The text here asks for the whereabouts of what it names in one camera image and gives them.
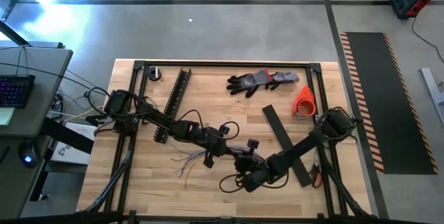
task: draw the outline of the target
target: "work glove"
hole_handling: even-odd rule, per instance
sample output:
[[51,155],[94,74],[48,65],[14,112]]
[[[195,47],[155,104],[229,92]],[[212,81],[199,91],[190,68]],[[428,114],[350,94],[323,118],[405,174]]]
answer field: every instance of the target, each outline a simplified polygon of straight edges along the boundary
[[239,77],[231,76],[227,81],[231,84],[227,86],[227,89],[231,90],[231,95],[247,91],[245,97],[250,98],[260,85],[271,82],[271,77],[266,69],[261,69],[255,74],[245,74]]
[[276,72],[274,74],[270,75],[271,81],[265,84],[265,89],[268,89],[269,86],[271,86],[270,90],[274,90],[278,88],[280,84],[283,83],[295,83],[299,82],[299,77],[296,73],[293,71],[287,71],[287,72]]

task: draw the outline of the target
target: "orange object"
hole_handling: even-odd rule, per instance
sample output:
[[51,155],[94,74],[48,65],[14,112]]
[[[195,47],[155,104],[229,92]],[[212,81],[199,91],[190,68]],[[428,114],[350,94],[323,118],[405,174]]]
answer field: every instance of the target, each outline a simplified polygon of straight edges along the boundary
[[296,100],[291,106],[291,113],[298,114],[304,117],[311,117],[316,112],[314,104],[314,95],[308,86],[305,86],[299,93]]

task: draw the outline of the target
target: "concrete floor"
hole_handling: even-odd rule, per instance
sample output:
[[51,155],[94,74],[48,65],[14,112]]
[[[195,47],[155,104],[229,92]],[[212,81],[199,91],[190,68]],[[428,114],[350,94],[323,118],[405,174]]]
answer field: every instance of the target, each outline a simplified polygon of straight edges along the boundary
[[[63,42],[74,51],[69,69],[100,87],[108,86],[116,58],[338,61],[325,6],[67,5],[39,1],[15,5],[7,23],[27,40]],[[0,0],[0,13],[8,3]],[[444,127],[418,73],[421,67],[431,67],[437,80],[444,79],[444,64],[436,52],[411,33],[411,19],[400,21],[389,6],[333,6],[333,13],[339,31],[388,34],[435,160],[444,168]],[[444,50],[442,15],[444,6],[427,6],[415,29]],[[62,88],[73,98],[84,92],[69,81],[64,81]],[[67,112],[82,110],[70,106]],[[45,184],[51,198],[28,204],[24,216],[73,212],[82,180],[82,175],[53,174]],[[379,175],[379,181],[390,218],[442,223],[442,173]]]

